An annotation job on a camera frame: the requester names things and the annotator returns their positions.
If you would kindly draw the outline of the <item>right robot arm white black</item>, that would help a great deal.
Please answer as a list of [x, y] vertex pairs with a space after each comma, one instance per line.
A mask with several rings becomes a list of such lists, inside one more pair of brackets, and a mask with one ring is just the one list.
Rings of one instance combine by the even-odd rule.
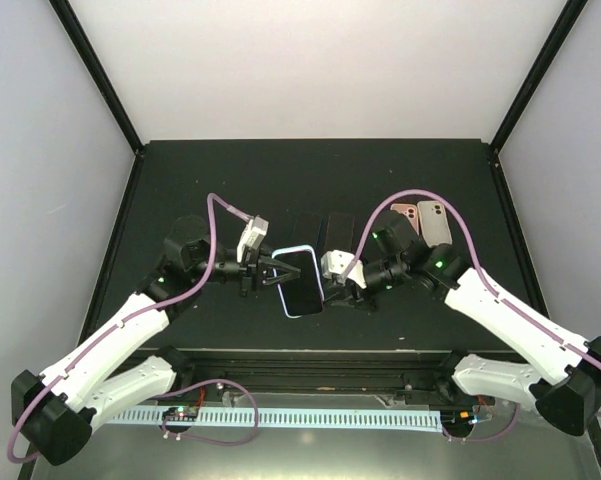
[[382, 254], [376, 261], [364, 263], [341, 250], [322, 256], [328, 302], [372, 307], [382, 292], [403, 285], [420, 288], [523, 359], [458, 355], [434, 379], [441, 400], [496, 397], [537, 412], [565, 434], [585, 433], [601, 408], [601, 336], [587, 339], [554, 323], [470, 265], [452, 245], [428, 245], [400, 213], [381, 212], [371, 236]]

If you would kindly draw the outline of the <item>purple phone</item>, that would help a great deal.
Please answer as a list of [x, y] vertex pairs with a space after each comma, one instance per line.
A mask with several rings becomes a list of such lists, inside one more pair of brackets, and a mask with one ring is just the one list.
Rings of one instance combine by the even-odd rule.
[[334, 250], [351, 252], [354, 227], [353, 215], [331, 212], [327, 221], [323, 252]]

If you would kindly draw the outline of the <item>blue phone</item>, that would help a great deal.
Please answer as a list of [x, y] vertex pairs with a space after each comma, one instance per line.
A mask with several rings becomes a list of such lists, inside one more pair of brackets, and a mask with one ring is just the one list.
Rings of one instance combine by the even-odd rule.
[[322, 216], [312, 212], [301, 212], [296, 219], [291, 243], [308, 245], [316, 249], [321, 235]]

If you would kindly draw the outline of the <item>pink phone case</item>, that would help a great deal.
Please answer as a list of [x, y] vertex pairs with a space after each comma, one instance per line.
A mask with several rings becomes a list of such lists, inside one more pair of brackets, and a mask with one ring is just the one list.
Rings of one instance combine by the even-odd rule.
[[406, 217], [414, 231], [420, 233], [419, 210], [415, 204], [393, 203], [390, 209]]

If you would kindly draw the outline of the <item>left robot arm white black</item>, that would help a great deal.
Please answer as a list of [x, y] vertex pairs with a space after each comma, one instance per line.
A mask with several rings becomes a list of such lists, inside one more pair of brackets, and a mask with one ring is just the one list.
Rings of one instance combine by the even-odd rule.
[[139, 366], [116, 369], [143, 343], [164, 331], [196, 300], [209, 281], [238, 283], [241, 294], [294, 281], [300, 269], [263, 247], [268, 223], [241, 215], [245, 228], [234, 249], [217, 244], [214, 218], [179, 218], [163, 243], [158, 264], [116, 314], [75, 350], [39, 374], [22, 371], [11, 383], [14, 463], [17, 437], [35, 448], [26, 462], [43, 457], [62, 465], [79, 453], [104, 423], [153, 397], [187, 397], [195, 376], [188, 361], [165, 347]]

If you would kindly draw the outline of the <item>beige phone case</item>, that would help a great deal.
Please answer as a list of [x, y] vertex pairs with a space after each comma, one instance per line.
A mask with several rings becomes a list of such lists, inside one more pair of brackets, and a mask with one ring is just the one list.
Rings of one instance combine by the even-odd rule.
[[453, 243], [446, 209], [435, 200], [419, 201], [417, 204], [420, 234], [428, 247]]

